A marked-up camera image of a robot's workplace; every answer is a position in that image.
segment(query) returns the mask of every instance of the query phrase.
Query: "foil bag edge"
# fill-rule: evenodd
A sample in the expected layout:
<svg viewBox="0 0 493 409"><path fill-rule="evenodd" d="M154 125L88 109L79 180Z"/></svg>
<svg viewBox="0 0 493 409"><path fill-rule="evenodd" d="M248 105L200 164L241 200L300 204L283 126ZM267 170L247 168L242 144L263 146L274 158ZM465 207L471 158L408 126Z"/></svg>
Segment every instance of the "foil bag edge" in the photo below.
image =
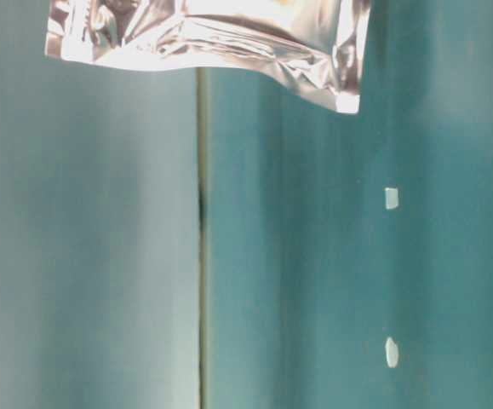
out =
<svg viewBox="0 0 493 409"><path fill-rule="evenodd" d="M257 0L249 14L240 13L239 7L214 13L204 0L50 2L45 46L50 57L136 71L243 68L262 72L332 111L359 110L370 0ZM285 4L299 11L288 25L279 21L275 8L272 17L264 19L263 3L271 2L284 5L276 9L283 10L281 20L288 11ZM298 9L297 3L308 5ZM306 11L317 21L335 24L326 30L330 39L308 41L320 37L316 31L321 31L321 23L309 18L309 24L301 26Z"/></svg>

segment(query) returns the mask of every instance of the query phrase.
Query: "teal wall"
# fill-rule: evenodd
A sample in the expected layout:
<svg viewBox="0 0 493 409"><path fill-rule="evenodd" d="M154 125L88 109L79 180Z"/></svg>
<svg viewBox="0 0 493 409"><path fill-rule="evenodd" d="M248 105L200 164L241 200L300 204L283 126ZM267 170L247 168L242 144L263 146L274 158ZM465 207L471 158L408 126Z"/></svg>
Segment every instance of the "teal wall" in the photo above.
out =
<svg viewBox="0 0 493 409"><path fill-rule="evenodd" d="M43 56L0 1L0 409L198 407L195 73Z"/></svg>
<svg viewBox="0 0 493 409"><path fill-rule="evenodd" d="M372 17L357 117L206 71L210 409L493 407L493 2Z"/></svg>

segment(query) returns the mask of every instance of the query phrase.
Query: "teal surface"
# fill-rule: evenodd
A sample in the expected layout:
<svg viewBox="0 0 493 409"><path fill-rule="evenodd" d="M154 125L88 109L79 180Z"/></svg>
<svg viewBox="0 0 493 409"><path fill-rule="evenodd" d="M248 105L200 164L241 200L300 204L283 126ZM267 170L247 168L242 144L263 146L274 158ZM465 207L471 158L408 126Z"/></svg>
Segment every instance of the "teal surface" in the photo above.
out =
<svg viewBox="0 0 493 409"><path fill-rule="evenodd" d="M372 16L358 117L206 72L209 409L493 407L493 2Z"/></svg>
<svg viewBox="0 0 493 409"><path fill-rule="evenodd" d="M43 56L0 1L0 409L198 407L195 73Z"/></svg>

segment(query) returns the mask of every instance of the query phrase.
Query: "foil packet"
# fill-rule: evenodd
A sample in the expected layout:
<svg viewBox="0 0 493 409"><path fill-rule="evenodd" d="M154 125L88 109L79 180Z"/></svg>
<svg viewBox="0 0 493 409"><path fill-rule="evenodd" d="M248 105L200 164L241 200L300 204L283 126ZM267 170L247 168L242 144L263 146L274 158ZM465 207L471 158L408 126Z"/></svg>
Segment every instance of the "foil packet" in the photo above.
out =
<svg viewBox="0 0 493 409"><path fill-rule="evenodd" d="M243 68L357 113L370 0L51 0L46 55L139 71Z"/></svg>

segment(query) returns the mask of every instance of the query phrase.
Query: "falling debris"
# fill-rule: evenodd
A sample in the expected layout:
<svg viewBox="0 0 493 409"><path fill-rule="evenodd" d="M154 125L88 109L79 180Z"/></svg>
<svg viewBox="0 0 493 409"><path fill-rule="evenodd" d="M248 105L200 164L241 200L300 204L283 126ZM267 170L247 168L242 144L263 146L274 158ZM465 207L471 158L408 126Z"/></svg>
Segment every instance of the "falling debris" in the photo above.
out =
<svg viewBox="0 0 493 409"><path fill-rule="evenodd" d="M399 207L399 190L395 187L387 187L386 192L386 208L394 210Z"/></svg>
<svg viewBox="0 0 493 409"><path fill-rule="evenodd" d="M399 347L392 337L386 340L386 362L389 368L395 368L399 363Z"/></svg>

